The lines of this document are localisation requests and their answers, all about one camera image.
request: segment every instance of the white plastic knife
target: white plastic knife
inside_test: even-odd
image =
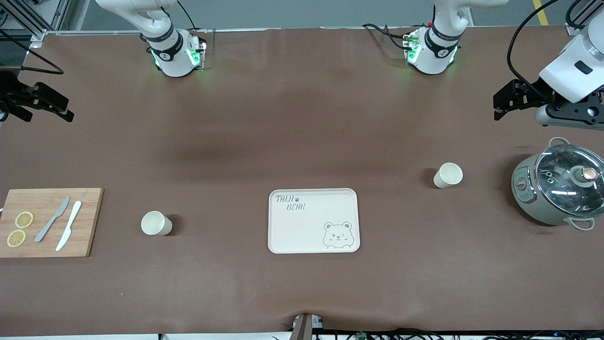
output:
[[[76,219],[76,215],[78,211],[80,211],[80,207],[82,206],[82,201],[75,201],[74,207],[71,209],[71,216],[69,216],[69,221],[67,221],[67,227],[65,227],[65,231],[63,232],[63,236],[61,236],[61,240],[57,245],[56,251],[61,250],[61,248],[67,243],[69,236],[71,236],[71,225]]]

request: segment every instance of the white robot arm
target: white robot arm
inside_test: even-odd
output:
[[[403,42],[407,64],[426,74],[439,74],[453,62],[457,44],[466,30],[465,7],[502,6],[508,0],[432,0],[434,21],[406,36]]]
[[[542,125],[604,130],[603,32],[600,10],[535,83],[514,79],[493,96],[495,120],[509,111],[538,107],[535,118]]]
[[[170,77],[182,77],[203,68],[205,41],[187,30],[175,29],[165,9],[177,0],[96,0],[141,31],[151,46],[156,66]]]

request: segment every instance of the lemon slice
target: lemon slice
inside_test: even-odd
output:
[[[21,229],[13,230],[6,239],[6,243],[9,247],[18,247],[25,242],[25,231]]]
[[[23,211],[22,213],[20,213],[19,215],[17,215],[17,218],[14,219],[14,225],[17,226],[17,228],[27,228],[28,226],[31,226],[31,224],[34,221],[34,214],[32,214],[31,212],[28,211]]]

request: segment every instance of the white paper cup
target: white paper cup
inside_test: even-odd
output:
[[[440,189],[459,184],[463,178],[463,171],[455,163],[445,163],[434,175],[434,185]]]
[[[147,235],[166,235],[172,230],[172,221],[159,211],[150,211],[143,216],[141,229]]]

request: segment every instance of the brown table surface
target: brown table surface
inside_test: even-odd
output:
[[[207,69],[182,79],[138,36],[46,37],[65,75],[21,79],[76,118],[10,117],[0,198],[105,193],[90,257],[0,260],[0,335],[266,332],[302,312],[341,329],[604,328],[604,221],[542,226],[509,188],[549,138],[602,153],[604,135],[544,128],[534,110],[493,121],[513,30],[468,29],[438,76],[365,30],[217,34]],[[534,80],[567,40],[527,28],[513,60]],[[444,162],[464,170],[456,188],[431,184]],[[361,248],[270,253],[268,195],[287,188],[354,189]],[[154,209],[169,236],[141,232]]]

